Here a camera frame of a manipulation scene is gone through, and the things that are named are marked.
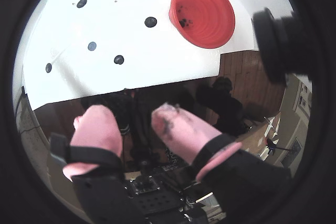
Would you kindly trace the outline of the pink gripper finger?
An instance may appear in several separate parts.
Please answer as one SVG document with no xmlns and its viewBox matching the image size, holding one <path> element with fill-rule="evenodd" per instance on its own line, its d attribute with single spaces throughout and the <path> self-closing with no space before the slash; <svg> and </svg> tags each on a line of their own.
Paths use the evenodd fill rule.
<svg viewBox="0 0 336 224">
<path fill-rule="evenodd" d="M 289 169 L 262 161 L 242 144 L 191 112 L 163 104 L 152 112 L 157 136 L 188 163 L 197 182 L 208 187 L 226 217 L 222 223 L 256 223 L 291 180 Z"/>
<path fill-rule="evenodd" d="M 93 223 L 145 223 L 125 189 L 122 137 L 113 113 L 93 105 L 73 124 L 71 141 L 51 134 L 50 154 L 72 182 L 84 212 Z"/>
</svg>

